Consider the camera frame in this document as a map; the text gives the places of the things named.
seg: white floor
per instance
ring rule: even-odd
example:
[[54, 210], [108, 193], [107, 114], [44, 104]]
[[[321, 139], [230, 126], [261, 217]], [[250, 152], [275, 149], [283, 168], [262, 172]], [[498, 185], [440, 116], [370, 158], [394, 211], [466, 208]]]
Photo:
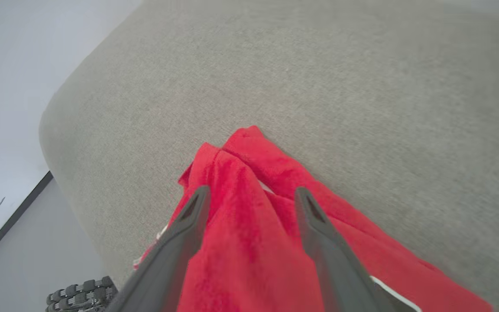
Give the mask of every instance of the white floor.
[[105, 275], [52, 180], [0, 241], [0, 311], [43, 312], [49, 293]]
[[81, 61], [141, 0], [0, 0], [0, 229], [48, 172], [38, 124]]

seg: red towel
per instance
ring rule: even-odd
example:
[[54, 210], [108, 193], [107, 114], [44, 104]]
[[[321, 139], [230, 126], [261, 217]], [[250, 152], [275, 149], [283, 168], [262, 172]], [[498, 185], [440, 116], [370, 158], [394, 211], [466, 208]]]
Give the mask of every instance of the red towel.
[[396, 310], [492, 310], [315, 180], [256, 126], [236, 131], [222, 148], [204, 144], [178, 182], [184, 196], [171, 222], [199, 186], [211, 189], [203, 243], [188, 265], [179, 312], [323, 311], [315, 266], [299, 239], [298, 186], [313, 194]]

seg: red cloth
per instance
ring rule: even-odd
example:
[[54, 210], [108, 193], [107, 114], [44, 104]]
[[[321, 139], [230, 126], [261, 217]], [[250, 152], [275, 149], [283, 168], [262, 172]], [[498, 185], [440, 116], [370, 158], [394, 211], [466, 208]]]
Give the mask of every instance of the red cloth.
[[256, 126], [238, 130], [222, 148], [204, 144], [179, 183], [184, 196], [171, 222], [199, 186], [211, 189], [203, 243], [188, 265], [179, 312], [323, 310], [314, 263], [299, 239], [298, 186], [309, 189], [369, 274], [422, 311], [492, 310], [315, 180]]

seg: gray upholstered surface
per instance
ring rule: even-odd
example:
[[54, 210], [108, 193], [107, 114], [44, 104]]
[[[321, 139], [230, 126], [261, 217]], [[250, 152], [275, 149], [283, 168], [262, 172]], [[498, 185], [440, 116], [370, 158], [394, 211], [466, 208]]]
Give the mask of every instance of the gray upholstered surface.
[[148, 1], [40, 138], [121, 285], [198, 147], [252, 124], [499, 308], [499, 20], [429, 0]]

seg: red fabric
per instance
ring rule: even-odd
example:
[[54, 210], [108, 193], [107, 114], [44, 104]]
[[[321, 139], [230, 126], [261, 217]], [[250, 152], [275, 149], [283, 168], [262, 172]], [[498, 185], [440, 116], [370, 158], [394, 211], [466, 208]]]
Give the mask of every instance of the red fabric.
[[188, 265], [179, 312], [323, 310], [314, 263], [299, 240], [298, 186], [311, 191], [369, 274], [424, 312], [491, 311], [316, 181], [256, 126], [238, 130], [222, 148], [204, 144], [179, 183], [184, 196], [171, 222], [199, 186], [211, 189], [202, 247]]

